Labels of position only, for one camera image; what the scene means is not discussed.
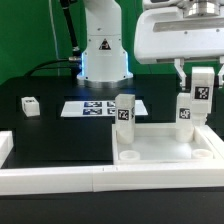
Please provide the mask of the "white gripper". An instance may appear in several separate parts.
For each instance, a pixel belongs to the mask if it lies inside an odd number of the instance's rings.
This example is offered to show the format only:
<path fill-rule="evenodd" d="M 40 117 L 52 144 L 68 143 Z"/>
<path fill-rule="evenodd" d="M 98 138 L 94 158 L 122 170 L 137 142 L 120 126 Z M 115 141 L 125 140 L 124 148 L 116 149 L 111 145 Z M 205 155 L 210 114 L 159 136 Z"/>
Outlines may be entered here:
<path fill-rule="evenodd" d="M 141 64 L 170 62 L 186 88 L 184 60 L 219 58 L 224 84 L 224 0 L 142 0 L 134 39 Z"/>

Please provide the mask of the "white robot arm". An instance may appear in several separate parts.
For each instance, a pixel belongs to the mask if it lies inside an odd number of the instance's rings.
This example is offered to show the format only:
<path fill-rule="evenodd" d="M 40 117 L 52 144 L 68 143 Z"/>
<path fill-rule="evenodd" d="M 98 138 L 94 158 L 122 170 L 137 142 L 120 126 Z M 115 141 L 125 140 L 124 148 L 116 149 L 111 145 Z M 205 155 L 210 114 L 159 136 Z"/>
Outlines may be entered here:
<path fill-rule="evenodd" d="M 127 77 L 122 47 L 121 8 L 115 0 L 83 0 L 87 48 L 81 78 L 91 83 L 119 82 Z M 224 0 L 142 0 L 134 37 L 134 55 L 141 64 L 172 63 L 184 78 L 188 62 L 221 64 L 224 78 Z"/>

